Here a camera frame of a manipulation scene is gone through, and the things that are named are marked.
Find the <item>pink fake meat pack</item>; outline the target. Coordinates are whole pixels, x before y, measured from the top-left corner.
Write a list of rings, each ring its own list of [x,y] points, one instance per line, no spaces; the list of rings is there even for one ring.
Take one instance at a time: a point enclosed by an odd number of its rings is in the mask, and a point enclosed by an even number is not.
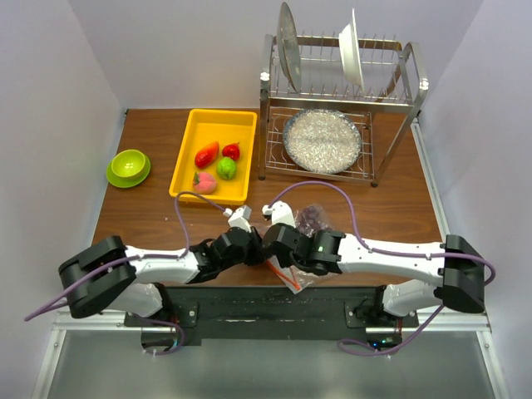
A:
[[[215,177],[207,172],[195,172],[192,187],[193,191],[201,195],[210,195],[215,192],[218,182]]]

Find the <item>clear zip top bag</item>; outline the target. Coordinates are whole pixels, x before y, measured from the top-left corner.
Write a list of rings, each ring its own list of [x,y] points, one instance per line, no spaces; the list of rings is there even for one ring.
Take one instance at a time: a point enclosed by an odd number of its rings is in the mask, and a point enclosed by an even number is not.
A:
[[[322,230],[332,230],[332,224],[319,204],[293,211],[287,203],[277,201],[264,206],[263,212],[270,223],[259,229],[266,264],[292,293],[300,293],[321,279],[307,271],[305,263],[312,237]]]

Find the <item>green fake fruit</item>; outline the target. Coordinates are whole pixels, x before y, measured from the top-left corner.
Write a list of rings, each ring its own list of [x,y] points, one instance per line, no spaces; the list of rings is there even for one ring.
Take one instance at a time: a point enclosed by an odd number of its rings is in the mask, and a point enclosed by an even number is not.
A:
[[[229,157],[223,157],[216,165],[216,173],[222,180],[232,180],[236,176],[237,165]]]

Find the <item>red fake apple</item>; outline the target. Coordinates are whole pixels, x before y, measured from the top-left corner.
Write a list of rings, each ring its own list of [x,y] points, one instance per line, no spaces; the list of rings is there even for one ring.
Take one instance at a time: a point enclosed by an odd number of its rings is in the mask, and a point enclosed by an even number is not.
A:
[[[222,149],[222,155],[223,157],[230,158],[233,161],[238,161],[240,158],[239,143],[232,143],[232,144],[226,145]]]

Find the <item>orange red fake mango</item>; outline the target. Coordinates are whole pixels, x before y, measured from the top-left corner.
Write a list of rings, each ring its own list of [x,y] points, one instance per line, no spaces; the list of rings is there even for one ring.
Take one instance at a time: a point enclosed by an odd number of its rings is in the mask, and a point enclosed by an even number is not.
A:
[[[219,142],[213,141],[199,150],[195,155],[195,166],[204,169],[211,165],[218,157]]]

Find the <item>purple fake grapes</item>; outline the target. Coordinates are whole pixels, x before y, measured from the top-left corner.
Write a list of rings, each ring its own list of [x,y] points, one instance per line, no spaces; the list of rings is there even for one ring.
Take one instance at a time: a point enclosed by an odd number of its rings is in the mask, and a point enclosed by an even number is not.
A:
[[[307,236],[312,236],[328,227],[323,219],[322,211],[314,204],[298,211],[295,222],[296,228]]]

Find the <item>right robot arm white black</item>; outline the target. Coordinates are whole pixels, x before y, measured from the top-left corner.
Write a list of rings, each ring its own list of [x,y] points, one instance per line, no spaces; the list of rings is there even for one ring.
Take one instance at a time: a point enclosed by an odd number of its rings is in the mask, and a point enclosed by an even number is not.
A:
[[[402,244],[361,242],[354,234],[320,230],[312,236],[287,224],[272,225],[263,237],[263,251],[281,268],[325,276],[378,273],[404,278],[381,286],[372,302],[353,312],[368,323],[387,327],[419,309],[444,306],[453,311],[485,311],[485,260],[458,235],[444,243]]]

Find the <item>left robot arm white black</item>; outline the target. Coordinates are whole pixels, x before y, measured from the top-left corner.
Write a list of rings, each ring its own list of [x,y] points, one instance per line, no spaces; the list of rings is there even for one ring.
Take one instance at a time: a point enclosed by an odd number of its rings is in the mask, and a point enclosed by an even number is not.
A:
[[[114,309],[163,326],[172,306],[163,299],[162,283],[203,283],[233,266],[264,261],[257,230],[233,227],[217,239],[173,251],[138,249],[111,236],[68,259],[58,273],[73,318]]]

